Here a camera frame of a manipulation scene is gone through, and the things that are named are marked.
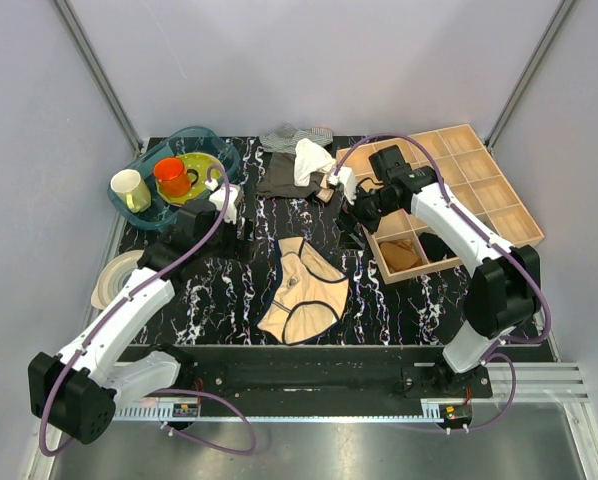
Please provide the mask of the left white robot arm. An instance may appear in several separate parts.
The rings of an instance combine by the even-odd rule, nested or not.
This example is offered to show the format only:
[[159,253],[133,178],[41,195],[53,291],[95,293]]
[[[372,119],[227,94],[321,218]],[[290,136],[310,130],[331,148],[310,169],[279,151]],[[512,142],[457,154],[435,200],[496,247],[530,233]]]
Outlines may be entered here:
[[53,426],[87,445],[118,411],[155,392],[205,396],[195,358],[167,344],[150,348],[124,367],[117,362],[146,323],[182,288],[187,270],[211,257],[243,260],[248,242],[238,235],[237,199],[191,200],[141,254],[126,284],[95,321],[57,354],[38,353],[28,366],[30,405],[41,421],[39,447]]

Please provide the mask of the grey striped garment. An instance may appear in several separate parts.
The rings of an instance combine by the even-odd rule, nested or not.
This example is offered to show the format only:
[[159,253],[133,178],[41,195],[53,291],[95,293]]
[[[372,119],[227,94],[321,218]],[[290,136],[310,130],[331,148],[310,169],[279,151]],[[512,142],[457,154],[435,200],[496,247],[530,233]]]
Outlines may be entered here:
[[312,130],[302,130],[285,124],[271,133],[261,135],[259,142],[266,152],[294,154],[297,143],[312,135]]

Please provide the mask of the wooden compartment tray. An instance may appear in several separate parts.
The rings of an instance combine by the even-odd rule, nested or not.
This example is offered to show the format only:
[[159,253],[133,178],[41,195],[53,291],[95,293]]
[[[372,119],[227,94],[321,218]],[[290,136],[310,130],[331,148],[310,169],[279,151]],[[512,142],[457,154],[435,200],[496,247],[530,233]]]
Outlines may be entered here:
[[[470,125],[463,124],[416,133],[411,136],[426,151],[393,136],[348,150],[356,140],[337,141],[333,144],[337,160],[344,158],[344,165],[350,167],[356,178],[363,181],[363,188],[369,190],[377,185],[369,157],[375,151],[397,145],[413,168],[423,167],[434,160],[440,168],[446,185],[452,194],[491,231],[517,247],[537,246],[544,234],[521,202],[513,187],[503,175],[494,159],[480,141]],[[370,275],[394,284],[422,275],[459,267],[459,258],[430,262],[426,257],[418,236],[433,229],[419,218],[404,211],[398,211],[382,219],[379,230],[364,234],[372,259],[369,261]],[[381,254],[379,244],[387,241],[410,240],[424,265],[411,270],[390,273]]]

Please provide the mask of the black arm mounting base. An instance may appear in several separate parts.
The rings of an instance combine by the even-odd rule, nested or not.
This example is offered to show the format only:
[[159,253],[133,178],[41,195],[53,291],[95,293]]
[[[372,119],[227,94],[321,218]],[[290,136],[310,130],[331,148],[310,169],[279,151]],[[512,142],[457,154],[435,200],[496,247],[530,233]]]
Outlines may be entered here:
[[492,396],[487,370],[448,380],[438,347],[183,347],[178,387],[198,387],[251,419],[431,420],[426,407]]

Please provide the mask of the orange mug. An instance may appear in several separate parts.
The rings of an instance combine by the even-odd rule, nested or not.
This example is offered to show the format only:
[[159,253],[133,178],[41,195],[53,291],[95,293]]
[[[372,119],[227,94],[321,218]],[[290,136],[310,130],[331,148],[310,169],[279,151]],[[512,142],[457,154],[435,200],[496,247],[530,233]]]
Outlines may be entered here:
[[188,194],[199,178],[195,169],[188,168],[176,157],[160,160],[154,166],[153,175],[162,193],[173,198]]

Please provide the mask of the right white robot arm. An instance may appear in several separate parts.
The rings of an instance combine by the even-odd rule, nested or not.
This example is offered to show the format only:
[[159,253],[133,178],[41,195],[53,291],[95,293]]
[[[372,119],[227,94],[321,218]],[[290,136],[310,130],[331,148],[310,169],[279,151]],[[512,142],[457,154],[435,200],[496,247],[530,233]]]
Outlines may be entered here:
[[488,229],[453,195],[435,163],[413,168],[396,146],[373,153],[369,161],[377,188],[365,190],[343,163],[327,175],[330,185],[343,189],[345,228],[360,225],[374,233],[383,218],[403,210],[430,227],[470,275],[465,321],[429,375],[439,393],[455,396],[500,342],[546,308],[538,252]]

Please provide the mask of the dark grey garment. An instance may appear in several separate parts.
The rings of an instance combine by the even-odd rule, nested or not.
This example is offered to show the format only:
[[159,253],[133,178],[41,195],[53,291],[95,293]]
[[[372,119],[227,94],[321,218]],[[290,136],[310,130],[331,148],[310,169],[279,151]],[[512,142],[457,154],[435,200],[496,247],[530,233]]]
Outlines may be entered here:
[[324,174],[310,175],[307,186],[297,186],[294,180],[295,155],[289,153],[272,154],[268,168],[256,188],[256,195],[264,198],[307,198],[321,191]]

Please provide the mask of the rolled black underwear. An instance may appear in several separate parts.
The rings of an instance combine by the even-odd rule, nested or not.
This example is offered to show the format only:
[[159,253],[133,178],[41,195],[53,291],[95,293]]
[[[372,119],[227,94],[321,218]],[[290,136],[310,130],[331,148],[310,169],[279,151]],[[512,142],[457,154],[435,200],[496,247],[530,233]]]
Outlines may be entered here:
[[455,252],[434,233],[422,232],[418,236],[418,240],[430,262],[440,262],[457,257]]

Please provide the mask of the beige round lid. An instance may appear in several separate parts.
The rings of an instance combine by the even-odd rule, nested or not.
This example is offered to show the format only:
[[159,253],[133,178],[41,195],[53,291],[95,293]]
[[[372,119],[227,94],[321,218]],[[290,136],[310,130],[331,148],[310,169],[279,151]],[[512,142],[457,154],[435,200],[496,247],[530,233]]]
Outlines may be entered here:
[[92,291],[90,303],[96,310],[104,310],[129,280],[143,250],[131,250],[113,258],[100,273]]

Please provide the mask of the beige navy-trimmed underwear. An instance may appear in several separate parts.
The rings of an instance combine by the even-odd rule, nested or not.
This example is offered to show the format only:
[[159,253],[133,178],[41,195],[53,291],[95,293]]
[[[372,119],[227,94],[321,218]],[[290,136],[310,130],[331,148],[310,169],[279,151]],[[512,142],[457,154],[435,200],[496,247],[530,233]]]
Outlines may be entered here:
[[342,320],[349,279],[302,237],[277,240],[276,254],[275,284],[257,327],[281,344],[312,341]]

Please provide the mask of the cream yellow mug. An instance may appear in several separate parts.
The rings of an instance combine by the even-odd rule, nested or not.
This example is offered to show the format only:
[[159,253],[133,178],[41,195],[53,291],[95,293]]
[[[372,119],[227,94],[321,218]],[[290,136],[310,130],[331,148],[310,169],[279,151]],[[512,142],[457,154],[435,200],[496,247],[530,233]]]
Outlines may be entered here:
[[139,171],[124,169],[110,180],[110,187],[132,213],[140,213],[151,206],[152,196]]

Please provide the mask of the blue transparent plastic basin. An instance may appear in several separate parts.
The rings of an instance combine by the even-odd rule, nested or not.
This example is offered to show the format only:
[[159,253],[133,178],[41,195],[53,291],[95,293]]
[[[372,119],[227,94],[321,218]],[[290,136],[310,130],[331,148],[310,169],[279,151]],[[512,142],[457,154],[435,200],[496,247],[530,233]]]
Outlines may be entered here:
[[221,165],[234,183],[241,157],[237,149],[205,127],[188,127],[161,140],[119,171],[109,182],[108,198],[127,223],[162,231],[174,223],[189,200],[207,199],[223,183]]

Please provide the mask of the rolled tan underwear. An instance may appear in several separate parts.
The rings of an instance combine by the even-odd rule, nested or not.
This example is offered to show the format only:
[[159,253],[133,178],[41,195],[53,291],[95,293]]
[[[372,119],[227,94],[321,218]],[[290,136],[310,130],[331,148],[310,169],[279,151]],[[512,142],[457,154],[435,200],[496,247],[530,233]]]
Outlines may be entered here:
[[424,265],[422,257],[415,249],[415,244],[410,240],[382,242],[379,248],[390,273],[403,272]]

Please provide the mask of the checked grey garment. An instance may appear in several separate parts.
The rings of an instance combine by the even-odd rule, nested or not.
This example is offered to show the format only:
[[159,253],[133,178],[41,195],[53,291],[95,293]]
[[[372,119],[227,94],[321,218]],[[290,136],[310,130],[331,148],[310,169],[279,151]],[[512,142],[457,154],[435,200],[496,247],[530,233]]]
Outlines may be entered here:
[[309,138],[312,142],[321,147],[327,147],[333,142],[333,131],[325,127],[312,127],[309,130]]

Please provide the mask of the green dotted plate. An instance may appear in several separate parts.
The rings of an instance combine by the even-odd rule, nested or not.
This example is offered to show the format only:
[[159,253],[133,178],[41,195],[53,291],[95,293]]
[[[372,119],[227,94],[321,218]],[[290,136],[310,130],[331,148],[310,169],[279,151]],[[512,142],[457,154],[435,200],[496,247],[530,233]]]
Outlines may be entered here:
[[163,194],[155,181],[157,193],[170,205],[182,207],[188,200],[194,200],[209,194],[210,191],[208,191],[205,186],[205,181],[208,180],[208,175],[211,175],[211,177],[217,181],[221,180],[221,174],[216,169],[209,172],[211,166],[220,164],[215,157],[209,154],[193,152],[174,157],[181,159],[188,168],[195,169],[198,172],[199,178],[188,194],[177,198]]

